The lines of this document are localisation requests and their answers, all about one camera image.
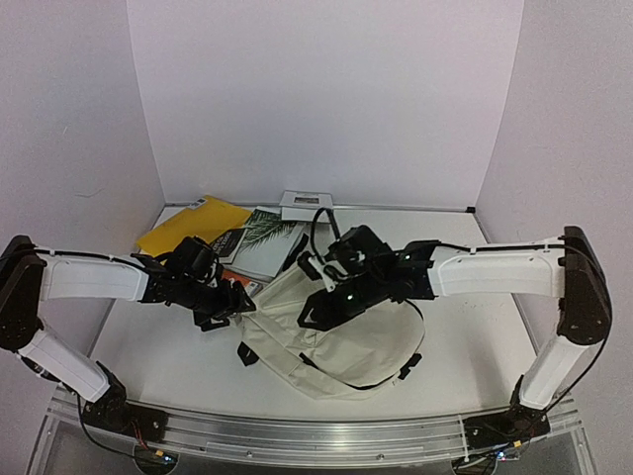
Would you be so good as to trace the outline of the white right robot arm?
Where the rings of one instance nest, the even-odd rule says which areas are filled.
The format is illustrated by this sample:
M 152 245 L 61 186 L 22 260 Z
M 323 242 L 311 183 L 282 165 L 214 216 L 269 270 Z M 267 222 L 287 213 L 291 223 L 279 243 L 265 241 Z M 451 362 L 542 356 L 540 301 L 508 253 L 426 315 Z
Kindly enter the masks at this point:
M 581 382 L 568 376 L 585 353 L 603 353 L 613 310 L 606 278 L 585 232 L 523 243 L 466 246 L 438 239 L 393 249 L 362 225 L 336 235 L 325 253 L 312 245 L 297 260 L 323 289 L 298 318 L 303 328 L 332 330 L 384 303 L 465 295 L 549 298 L 557 305 L 553 332 L 516 382 L 506 410 L 466 420 L 476 440 L 525 440 L 548 431 L 550 412 Z

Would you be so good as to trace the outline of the beige canvas student bag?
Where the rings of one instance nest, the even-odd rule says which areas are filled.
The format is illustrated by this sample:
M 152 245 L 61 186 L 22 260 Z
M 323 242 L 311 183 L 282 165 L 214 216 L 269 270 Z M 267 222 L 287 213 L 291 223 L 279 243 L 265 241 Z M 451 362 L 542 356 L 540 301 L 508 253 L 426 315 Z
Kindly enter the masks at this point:
M 332 330 L 302 328 L 301 310 L 324 285 L 296 264 L 238 317 L 242 363 L 257 360 L 315 400 L 364 400 L 407 378 L 421 361 L 425 327 L 409 304 L 383 302 Z

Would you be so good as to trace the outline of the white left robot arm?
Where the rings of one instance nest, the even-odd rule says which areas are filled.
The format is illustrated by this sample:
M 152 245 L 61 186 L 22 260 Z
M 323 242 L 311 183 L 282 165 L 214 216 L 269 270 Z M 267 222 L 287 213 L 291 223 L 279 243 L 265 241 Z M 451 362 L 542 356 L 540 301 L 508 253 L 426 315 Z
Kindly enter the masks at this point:
M 40 315 L 40 304 L 57 299 L 112 299 L 176 305 L 192 312 L 203 332 L 229 325 L 255 305 L 243 285 L 223 277 L 212 247 L 184 238 L 173 250 L 128 258 L 76 250 L 40 248 L 15 236 L 1 255 L 1 347 L 61 383 L 112 430 L 133 421 L 126 390 L 115 375 L 64 342 Z

